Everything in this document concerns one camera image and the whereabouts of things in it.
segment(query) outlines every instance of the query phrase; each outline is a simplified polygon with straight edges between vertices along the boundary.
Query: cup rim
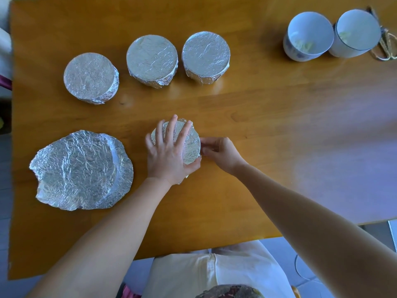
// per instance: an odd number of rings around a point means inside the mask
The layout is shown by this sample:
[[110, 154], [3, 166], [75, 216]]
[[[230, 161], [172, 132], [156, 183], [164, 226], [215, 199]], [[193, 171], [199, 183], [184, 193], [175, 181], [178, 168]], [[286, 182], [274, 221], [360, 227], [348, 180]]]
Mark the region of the cup rim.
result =
[[[345, 11], [342, 15], [344, 15], [345, 13], [347, 13], [347, 12], [349, 12], [349, 11], [353, 11], [353, 10], [360, 10], [360, 11], [363, 11], [363, 12], [365, 12], [365, 13], [370, 14], [369, 12], [367, 12], [367, 11], [365, 11], [365, 10], [362, 10], [362, 9], [359, 9], [359, 8], [355, 8], [355, 9], [350, 9], [350, 10], [348, 10], [348, 11]], [[378, 25], [379, 25], [379, 39], [378, 39], [378, 42], [377, 42], [375, 45], [373, 45], [371, 48], [369, 48], [369, 49], [356, 49], [356, 48], [353, 48], [353, 47], [349, 46], [348, 44], [346, 44], [346, 43], [341, 39], [341, 37], [340, 37], [340, 35], [339, 35], [339, 33], [338, 33], [338, 30], [337, 30], [338, 22], [339, 22], [340, 18], [342, 17], [342, 15], [341, 15], [341, 16], [338, 18], [338, 20], [336, 21], [334, 31], [335, 31], [335, 34], [338, 36], [339, 40], [340, 40], [346, 47], [348, 47], [348, 48], [350, 48], [350, 49], [353, 49], [353, 50], [356, 50], [356, 51], [367, 51], [367, 50], [373, 49], [376, 45], [379, 44], [379, 41], [380, 41], [380, 39], [382, 38], [382, 31], [381, 31], [381, 27], [380, 27], [379, 20], [378, 20], [377, 18], [375, 18], [374, 15], [372, 15], [372, 14], [370, 14], [370, 15], [375, 19], [375, 21], [376, 21], [376, 22], [378, 23]]]
[[292, 46], [293, 46], [296, 50], [299, 50], [299, 52], [302, 52], [302, 53], [305, 54], [305, 55], [319, 55], [319, 54], [321, 55], [321, 54], [326, 53], [326, 52], [330, 49], [330, 47], [332, 46], [332, 44], [334, 43], [334, 28], [333, 28], [333, 26], [332, 26], [330, 20], [328, 20], [327, 17], [326, 17], [325, 15], [320, 14], [320, 13], [318, 13], [318, 12], [316, 12], [316, 11], [304, 11], [304, 12], [301, 12], [301, 13], [295, 15], [295, 16], [290, 20], [290, 22], [289, 22], [289, 24], [288, 24], [288, 28], [287, 28], [287, 37], [288, 37], [288, 39], [291, 41], [290, 36], [289, 36], [289, 31], [288, 31], [288, 30], [289, 30], [289, 27], [290, 27], [290, 25], [291, 25], [292, 20], [295, 19], [297, 16], [299, 16], [299, 15], [301, 15], [301, 14], [304, 14], [304, 13], [314, 13], [314, 14], [316, 14], [316, 15], [321, 16], [321, 17], [324, 18], [325, 20], [327, 20], [328, 23], [329, 23], [329, 25], [330, 25], [330, 28], [332, 29], [332, 41], [331, 41], [330, 45], [328, 46], [328, 48], [326, 48], [326, 50], [325, 50], [324, 52], [319, 52], [319, 53], [308, 53], [308, 52], [304, 52], [304, 51], [302, 51], [302, 50], [297, 49], [297, 48], [292, 44], [292, 42], [291, 42]]

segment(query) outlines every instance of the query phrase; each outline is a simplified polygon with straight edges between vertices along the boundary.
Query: crumpled foil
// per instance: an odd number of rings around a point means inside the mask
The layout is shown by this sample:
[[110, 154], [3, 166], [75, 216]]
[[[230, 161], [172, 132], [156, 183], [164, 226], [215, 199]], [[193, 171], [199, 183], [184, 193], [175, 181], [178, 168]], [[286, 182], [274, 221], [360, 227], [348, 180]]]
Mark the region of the crumpled foil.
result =
[[159, 35], [136, 39], [127, 51], [129, 74], [141, 83], [162, 88], [170, 84], [178, 68], [178, 54], [173, 44]]
[[[178, 119], [175, 124], [174, 129], [174, 142], [178, 138], [179, 133], [181, 132], [183, 126], [185, 125], [185, 119]], [[168, 122], [164, 122], [163, 124], [163, 138], [166, 136], [166, 129], [167, 129]], [[154, 129], [151, 133], [151, 139], [153, 144], [156, 144], [156, 129]], [[190, 164], [193, 163], [200, 156], [200, 136], [196, 132], [196, 130], [192, 127], [189, 130], [189, 133], [186, 136], [185, 144], [183, 145], [183, 163]]]
[[187, 76], [210, 85], [229, 68], [230, 48], [218, 34], [202, 31], [187, 39], [182, 62]]
[[66, 66], [63, 82], [76, 98], [102, 105], [119, 88], [119, 72], [109, 59], [98, 53], [83, 53]]
[[119, 140], [84, 130], [39, 150], [29, 168], [38, 180], [37, 200], [63, 210], [110, 208], [134, 176]]

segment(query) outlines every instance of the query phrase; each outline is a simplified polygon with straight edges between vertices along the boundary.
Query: person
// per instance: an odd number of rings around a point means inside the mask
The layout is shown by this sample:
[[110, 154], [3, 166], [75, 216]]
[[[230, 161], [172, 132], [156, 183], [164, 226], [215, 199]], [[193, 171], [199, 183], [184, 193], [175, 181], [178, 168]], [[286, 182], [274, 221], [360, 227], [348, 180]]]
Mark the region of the person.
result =
[[[156, 144], [146, 135], [148, 176], [106, 218], [88, 231], [27, 297], [114, 298], [141, 245], [157, 205], [171, 186], [200, 168], [185, 165], [188, 121], [176, 142], [170, 120]], [[335, 297], [397, 295], [397, 254], [364, 230], [273, 181], [249, 165], [228, 138], [201, 138], [202, 154], [242, 182], [281, 234]], [[294, 293], [259, 241], [213, 249], [210, 254], [171, 254], [154, 260], [145, 297], [286, 297]]]

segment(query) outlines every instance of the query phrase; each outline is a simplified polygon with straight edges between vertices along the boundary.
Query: wooden table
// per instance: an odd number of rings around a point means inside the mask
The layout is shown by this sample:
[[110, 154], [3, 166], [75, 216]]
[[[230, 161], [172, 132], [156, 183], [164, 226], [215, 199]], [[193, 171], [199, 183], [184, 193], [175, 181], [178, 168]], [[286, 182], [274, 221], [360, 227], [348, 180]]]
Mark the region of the wooden table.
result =
[[[9, 277], [45, 273], [111, 209], [63, 211], [35, 199], [29, 162], [77, 130], [103, 132], [124, 144], [135, 169], [132, 191], [146, 176], [144, 135], [177, 113], [201, 136], [229, 136], [241, 154], [282, 184], [354, 223], [397, 216], [397, 79], [395, 62], [370, 54], [325, 54], [297, 63], [283, 52], [288, 22], [318, 11], [335, 22], [372, 4], [397, 32], [396, 0], [24, 0], [12, 5], [13, 181]], [[145, 34], [181, 52], [193, 33], [220, 34], [230, 68], [213, 85], [189, 79], [179, 65], [163, 89], [129, 76], [126, 51]], [[67, 63], [97, 52], [120, 72], [105, 105], [70, 95]], [[173, 186], [149, 225], [137, 258], [279, 236], [250, 193], [204, 159]]]

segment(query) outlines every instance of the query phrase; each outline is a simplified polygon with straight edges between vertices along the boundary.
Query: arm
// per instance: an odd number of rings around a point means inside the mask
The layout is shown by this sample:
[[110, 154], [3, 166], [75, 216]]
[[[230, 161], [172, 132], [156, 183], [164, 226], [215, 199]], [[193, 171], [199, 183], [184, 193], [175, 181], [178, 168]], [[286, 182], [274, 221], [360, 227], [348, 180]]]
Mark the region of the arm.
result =
[[202, 152], [240, 180], [336, 297], [392, 297], [397, 254], [367, 232], [285, 188], [243, 160], [228, 138], [201, 138]]
[[156, 145], [146, 135], [148, 177], [142, 185], [80, 238], [27, 297], [116, 296], [157, 205], [172, 185], [200, 167], [201, 158], [183, 163], [183, 143], [191, 123], [185, 124], [174, 144], [176, 120], [176, 115], [170, 120], [164, 140], [164, 121], [159, 122]]

